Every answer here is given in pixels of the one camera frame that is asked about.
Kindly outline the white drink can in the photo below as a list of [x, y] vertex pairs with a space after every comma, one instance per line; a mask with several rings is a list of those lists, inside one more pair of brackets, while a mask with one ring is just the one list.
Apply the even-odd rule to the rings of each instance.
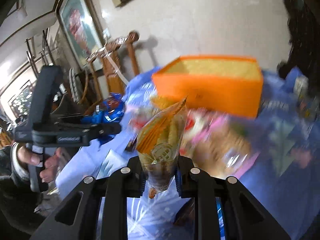
[[295, 80], [293, 92], [296, 96], [305, 95], [308, 90], [309, 80], [304, 75], [299, 76]]

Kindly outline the pink bag of small biscuits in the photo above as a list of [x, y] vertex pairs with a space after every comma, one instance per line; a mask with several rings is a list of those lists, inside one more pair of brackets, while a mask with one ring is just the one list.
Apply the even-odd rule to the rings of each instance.
[[229, 115], [205, 110], [188, 113], [180, 155], [210, 176], [240, 178], [259, 157], [241, 124]]

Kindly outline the glass mug with stickers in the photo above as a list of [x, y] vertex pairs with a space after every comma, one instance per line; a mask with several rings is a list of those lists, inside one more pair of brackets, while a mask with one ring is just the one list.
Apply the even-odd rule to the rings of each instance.
[[297, 101], [297, 112], [301, 118], [308, 121], [315, 121], [319, 110], [319, 99], [308, 95], [300, 95]]

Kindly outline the framed red flower painting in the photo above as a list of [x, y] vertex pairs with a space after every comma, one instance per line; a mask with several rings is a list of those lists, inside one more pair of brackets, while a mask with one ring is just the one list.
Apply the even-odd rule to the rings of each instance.
[[80, 68], [104, 44], [103, 29], [92, 0], [57, 0], [57, 19]]

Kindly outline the carved wooden chair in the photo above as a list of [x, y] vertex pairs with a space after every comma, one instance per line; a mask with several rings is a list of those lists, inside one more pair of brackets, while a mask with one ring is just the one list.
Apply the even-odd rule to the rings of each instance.
[[104, 100], [98, 83], [97, 75], [95, 74], [93, 63], [96, 60], [99, 60], [103, 64], [103, 74], [106, 79], [108, 92], [110, 94], [118, 93], [123, 95], [125, 87], [129, 82], [120, 70], [120, 59], [117, 50], [121, 46], [126, 47], [129, 58], [131, 59], [133, 73], [138, 75], [140, 74], [140, 71], [135, 55], [135, 49], [133, 47], [133, 44], [138, 40], [139, 33], [133, 30], [125, 37], [119, 37], [113, 41], [106, 42], [102, 48], [96, 50], [89, 58], [87, 58], [87, 63], [90, 66], [94, 81], [97, 100], [85, 111], [86, 115], [92, 114], [95, 110], [95, 107]]

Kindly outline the yellow cake pack with barcode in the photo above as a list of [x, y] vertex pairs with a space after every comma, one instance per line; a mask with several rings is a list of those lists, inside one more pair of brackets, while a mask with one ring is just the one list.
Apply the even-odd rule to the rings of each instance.
[[149, 198], [166, 191], [175, 174], [187, 122], [186, 98], [158, 111], [139, 131], [136, 150]]

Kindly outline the orange cardboard box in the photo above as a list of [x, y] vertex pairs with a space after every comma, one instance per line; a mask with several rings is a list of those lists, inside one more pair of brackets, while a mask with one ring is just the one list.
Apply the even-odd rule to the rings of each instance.
[[189, 108], [256, 118], [264, 78], [253, 57], [186, 55], [155, 72], [152, 81], [158, 95], [186, 99]]

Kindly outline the blue patterned tablecloth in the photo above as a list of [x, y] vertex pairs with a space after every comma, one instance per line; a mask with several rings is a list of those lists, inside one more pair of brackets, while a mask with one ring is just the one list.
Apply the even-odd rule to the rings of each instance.
[[[255, 161], [236, 174], [292, 239], [319, 239], [319, 122], [298, 116], [290, 80], [264, 72], [262, 109], [255, 120], [242, 124]], [[129, 82], [124, 95], [126, 112], [122, 131], [110, 142], [93, 140], [82, 147], [57, 176], [60, 197], [66, 197], [86, 176], [104, 178], [125, 166], [135, 152], [125, 150], [132, 137], [128, 128], [133, 111], [145, 106], [154, 91], [151, 72]], [[127, 201], [129, 239], [192, 239], [192, 215], [180, 216], [186, 203], [175, 183], [150, 199]]]

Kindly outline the wall power socket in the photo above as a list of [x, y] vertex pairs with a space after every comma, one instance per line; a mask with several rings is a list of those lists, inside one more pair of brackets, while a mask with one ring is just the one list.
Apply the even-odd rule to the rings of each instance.
[[108, 28], [105, 28], [105, 29], [103, 30], [103, 38], [104, 38], [104, 40], [108, 40], [108, 39], [111, 38], [111, 34], [110, 34], [110, 31], [109, 31]]

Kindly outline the blue chocolate cookie packet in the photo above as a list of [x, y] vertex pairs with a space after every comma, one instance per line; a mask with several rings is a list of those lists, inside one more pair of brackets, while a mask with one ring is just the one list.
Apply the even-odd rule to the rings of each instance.
[[115, 124], [120, 123], [125, 113], [125, 102], [122, 95], [111, 93], [106, 100], [98, 105], [99, 110], [85, 115], [81, 119], [82, 124]]

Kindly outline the dark carved wooden cabinet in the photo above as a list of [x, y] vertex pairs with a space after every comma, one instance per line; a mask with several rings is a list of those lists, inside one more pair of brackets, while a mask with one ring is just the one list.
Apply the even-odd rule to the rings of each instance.
[[309, 80], [308, 93], [319, 96], [319, 23], [304, 0], [283, 0], [288, 13], [289, 44], [287, 61], [277, 65], [285, 79], [297, 67]]

